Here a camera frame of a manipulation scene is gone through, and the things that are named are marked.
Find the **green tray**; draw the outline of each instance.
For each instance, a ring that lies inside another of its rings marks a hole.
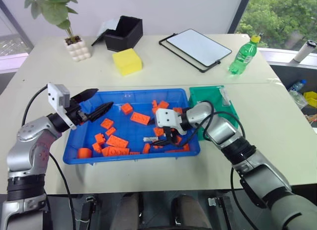
[[[230,106],[222,105],[222,95],[219,91],[220,88],[223,88],[223,85],[218,86],[204,86],[204,87],[190,87],[190,98],[189,98],[189,106],[193,107],[199,101],[208,100],[213,103],[216,111],[225,111],[235,115],[238,119],[238,115],[230,101]],[[226,118],[231,122],[233,126],[238,128],[238,122],[230,117],[229,115],[220,114],[219,116]],[[198,140],[203,140],[203,130],[200,129],[198,131]]]

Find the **green soda bottle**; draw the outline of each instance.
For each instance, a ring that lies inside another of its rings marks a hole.
[[[253,35],[250,41],[240,48],[235,60],[229,67],[229,71],[231,71],[232,74],[242,74],[247,64],[249,64],[256,55],[260,39],[261,37],[259,35]]]

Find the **white flower pot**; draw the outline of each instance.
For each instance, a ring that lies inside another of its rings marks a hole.
[[[67,45],[67,42],[64,40],[64,44],[74,61],[80,61],[91,57],[91,53],[83,39],[78,43],[70,45]]]

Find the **potted plant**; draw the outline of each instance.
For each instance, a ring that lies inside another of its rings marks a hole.
[[[31,6],[31,14],[36,19],[40,14],[50,24],[56,25],[68,34],[64,44],[74,61],[80,61],[91,57],[85,41],[73,34],[70,26],[69,13],[76,13],[68,7],[69,2],[78,3],[77,0],[25,0],[24,7]]]

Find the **yellow sponge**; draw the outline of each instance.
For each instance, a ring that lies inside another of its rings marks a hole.
[[[142,61],[132,48],[115,53],[112,58],[122,75],[142,70]]]

